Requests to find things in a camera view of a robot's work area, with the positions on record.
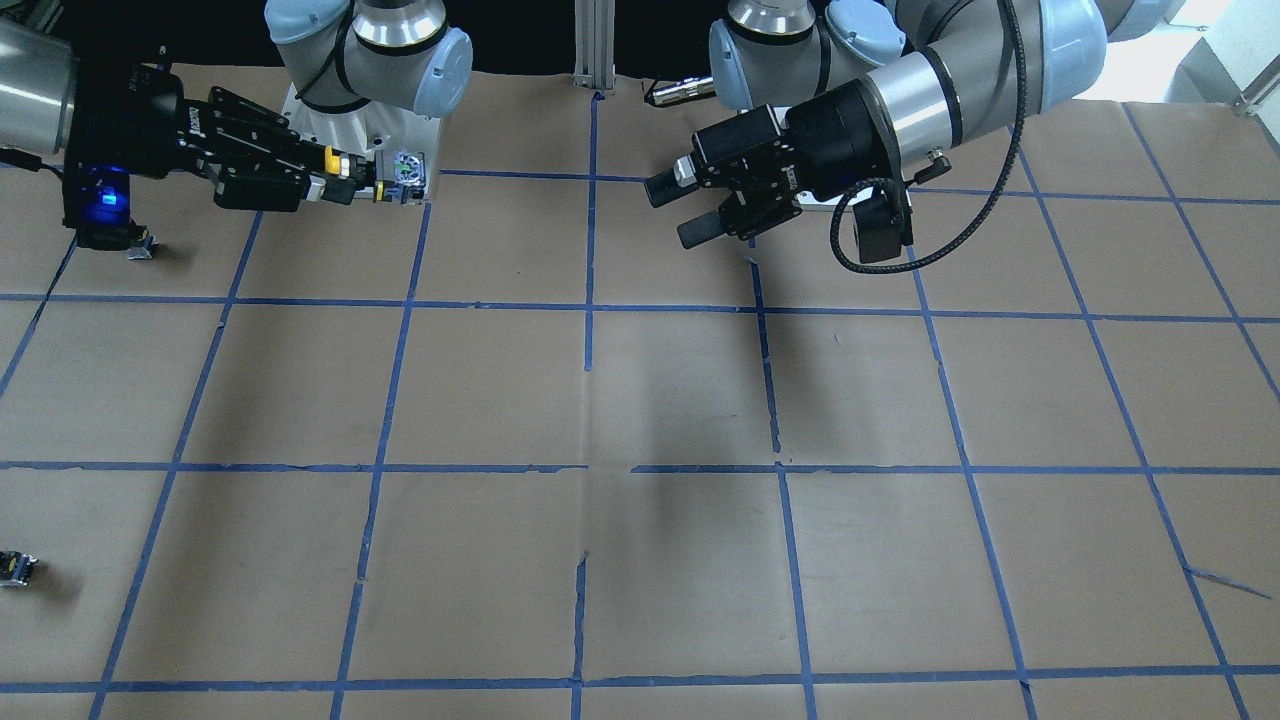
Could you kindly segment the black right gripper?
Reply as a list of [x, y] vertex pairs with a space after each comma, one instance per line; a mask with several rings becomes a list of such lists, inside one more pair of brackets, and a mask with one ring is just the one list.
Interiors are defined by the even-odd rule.
[[303, 201], [351, 205], [360, 178], [346, 155], [294, 131], [284, 115], [223, 87], [205, 102], [186, 97], [182, 78], [127, 61], [82, 61], [61, 178], [91, 168], [161, 179], [205, 164], [219, 208], [298, 211]]

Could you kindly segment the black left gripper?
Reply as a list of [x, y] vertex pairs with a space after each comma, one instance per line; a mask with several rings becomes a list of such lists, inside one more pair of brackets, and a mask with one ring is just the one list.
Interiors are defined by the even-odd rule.
[[727, 188], [714, 211], [677, 225], [682, 249], [719, 237], [748, 240], [794, 219], [797, 196], [820, 201], [901, 181], [887, 111], [869, 82], [847, 82], [790, 108], [759, 106], [696, 131], [690, 155], [645, 178], [652, 208], [701, 188]]

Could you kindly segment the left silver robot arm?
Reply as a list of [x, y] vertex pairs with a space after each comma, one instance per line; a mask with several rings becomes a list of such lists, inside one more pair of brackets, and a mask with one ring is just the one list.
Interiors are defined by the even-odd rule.
[[749, 240], [797, 217], [800, 196], [851, 210], [860, 273], [906, 272], [908, 188], [956, 146], [1089, 88], [1110, 44], [1155, 28], [1166, 1], [731, 1], [709, 31], [710, 78], [733, 115], [646, 179], [660, 208], [700, 188], [719, 206], [681, 243]]

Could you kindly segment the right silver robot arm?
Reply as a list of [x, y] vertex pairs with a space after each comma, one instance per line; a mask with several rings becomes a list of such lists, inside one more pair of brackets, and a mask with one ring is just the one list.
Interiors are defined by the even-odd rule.
[[[422, 204], [474, 59], [440, 1], [72, 1], [65, 19], [69, 210], [122, 211], [131, 177], [174, 170], [209, 179], [225, 209]], [[260, 60], [268, 44], [291, 78], [279, 111], [223, 87], [187, 97], [163, 68]]]

